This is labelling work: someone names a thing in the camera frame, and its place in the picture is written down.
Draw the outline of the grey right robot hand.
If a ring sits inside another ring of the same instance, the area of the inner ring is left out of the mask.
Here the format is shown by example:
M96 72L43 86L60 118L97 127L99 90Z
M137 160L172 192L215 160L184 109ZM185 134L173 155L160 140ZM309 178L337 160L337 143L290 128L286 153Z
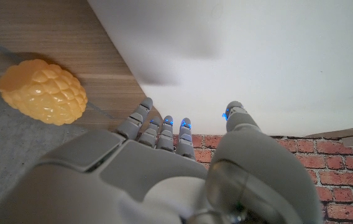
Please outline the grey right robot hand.
M83 134L42 156L0 203L0 223L322 223L302 163L238 101L209 167L191 121L153 118L144 99L115 130Z

